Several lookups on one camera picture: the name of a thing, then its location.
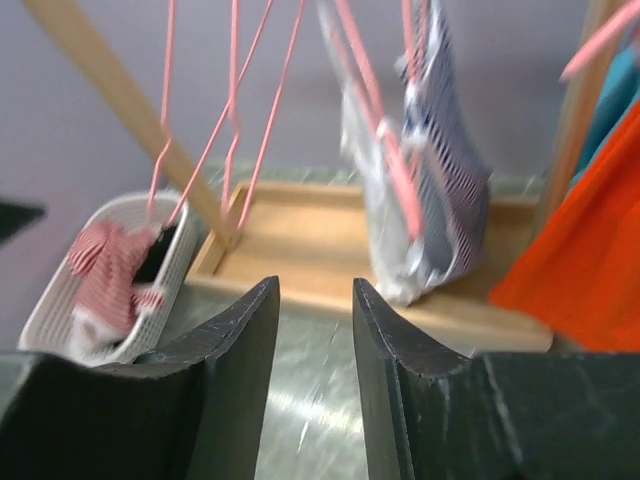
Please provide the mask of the pink wire hanger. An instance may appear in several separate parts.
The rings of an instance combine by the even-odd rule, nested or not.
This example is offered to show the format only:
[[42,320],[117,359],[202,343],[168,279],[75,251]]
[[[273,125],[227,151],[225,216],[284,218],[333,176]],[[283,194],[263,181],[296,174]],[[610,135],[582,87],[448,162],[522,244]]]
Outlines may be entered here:
[[[170,94],[171,94],[171,79],[172,79],[172,67],[173,67],[173,49],[174,49],[174,34],[175,34],[175,15],[176,15],[176,1],[168,1],[168,26],[167,26],[167,40],[165,51],[165,64],[164,64],[164,77],[163,77],[163,90],[162,90],[162,104],[160,114],[160,126],[165,136],[165,143],[162,147],[158,157],[154,163],[154,171],[152,175],[151,185],[149,189],[149,198],[147,203],[147,216],[151,217],[154,213],[155,196],[157,192],[157,185],[159,179],[159,173],[162,163],[170,150],[173,143],[173,135],[170,127]],[[186,202],[187,195],[190,192],[199,172],[207,159],[209,151],[211,150],[214,141],[217,138],[219,129],[222,122],[227,117],[228,113],[231,113],[231,123],[234,129],[234,139],[230,147],[230,155],[235,153],[237,142],[239,141],[240,127],[237,121],[236,105],[237,105],[237,89],[240,75],[238,72],[238,40],[239,40],[239,1],[233,0],[231,7],[231,41],[230,41],[230,58],[229,58],[229,97],[225,109],[221,113],[218,123],[209,137],[209,141],[200,157],[200,160],[196,164],[193,170],[192,176],[189,179],[187,186],[183,189],[182,196],[180,197],[176,207],[167,221],[167,226],[171,226],[175,223],[175,220],[182,210],[184,203]]]

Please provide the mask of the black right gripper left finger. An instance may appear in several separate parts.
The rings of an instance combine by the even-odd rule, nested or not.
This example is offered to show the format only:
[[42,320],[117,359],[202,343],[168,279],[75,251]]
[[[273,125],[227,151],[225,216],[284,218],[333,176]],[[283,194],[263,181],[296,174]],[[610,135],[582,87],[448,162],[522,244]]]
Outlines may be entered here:
[[1,357],[5,479],[251,479],[279,323],[279,280],[131,364]]

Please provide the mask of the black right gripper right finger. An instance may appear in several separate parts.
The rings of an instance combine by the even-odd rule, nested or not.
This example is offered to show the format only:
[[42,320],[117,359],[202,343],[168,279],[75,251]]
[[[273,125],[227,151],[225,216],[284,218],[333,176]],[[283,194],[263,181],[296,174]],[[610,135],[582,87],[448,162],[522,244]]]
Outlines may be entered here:
[[353,282],[353,342],[372,479],[635,479],[639,358],[466,358]]

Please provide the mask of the pink hanger of striped top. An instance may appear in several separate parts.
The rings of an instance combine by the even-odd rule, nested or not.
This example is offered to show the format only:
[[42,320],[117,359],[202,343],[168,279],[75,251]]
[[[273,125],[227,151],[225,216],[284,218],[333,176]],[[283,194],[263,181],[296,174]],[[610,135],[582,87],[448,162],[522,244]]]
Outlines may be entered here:
[[[189,116],[197,124],[191,131],[201,135],[202,142],[182,190],[229,97],[232,1],[214,1],[211,6],[210,10],[200,10],[193,1],[176,1],[169,120],[173,143],[161,167],[168,166],[169,155],[176,151],[178,137],[187,128],[175,109],[191,97],[203,111]],[[239,141],[230,155],[235,133],[228,113],[186,199],[186,203],[196,202],[196,184],[205,179],[204,166],[218,162],[223,169],[221,190],[200,210],[213,228],[235,232],[247,222],[305,10],[303,1],[239,1]]]

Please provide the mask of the pink hanger of white top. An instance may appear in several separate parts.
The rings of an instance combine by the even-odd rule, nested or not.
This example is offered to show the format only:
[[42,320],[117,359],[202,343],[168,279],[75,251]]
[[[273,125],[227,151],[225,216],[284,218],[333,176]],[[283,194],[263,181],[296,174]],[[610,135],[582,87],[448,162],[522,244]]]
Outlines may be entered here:
[[369,94],[373,121],[376,127],[376,136],[383,141],[386,147],[388,169],[400,206],[406,218],[409,240],[414,241],[422,234],[424,229],[424,221],[421,216],[421,205],[416,186],[405,163],[397,135],[393,132],[387,121],[383,97],[352,15],[349,2],[338,0],[335,4]]

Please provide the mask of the red white striped tank top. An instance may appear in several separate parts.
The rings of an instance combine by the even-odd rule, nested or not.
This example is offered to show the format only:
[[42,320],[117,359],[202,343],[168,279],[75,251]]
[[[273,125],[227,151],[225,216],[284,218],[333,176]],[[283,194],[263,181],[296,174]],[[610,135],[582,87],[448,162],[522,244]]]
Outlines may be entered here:
[[165,289],[133,285],[160,229],[128,232],[115,222],[85,228],[68,252],[70,272],[81,282],[72,309],[70,346],[82,353],[124,340],[140,316],[158,310]]

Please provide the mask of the black tank top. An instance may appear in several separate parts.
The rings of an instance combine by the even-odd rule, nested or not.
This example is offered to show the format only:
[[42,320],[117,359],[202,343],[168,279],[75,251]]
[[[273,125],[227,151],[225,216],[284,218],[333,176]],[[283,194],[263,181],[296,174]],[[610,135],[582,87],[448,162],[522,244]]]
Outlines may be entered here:
[[165,256],[171,246],[177,226],[164,227],[154,244],[149,248],[147,257],[133,278],[133,285],[152,284],[162,267]]

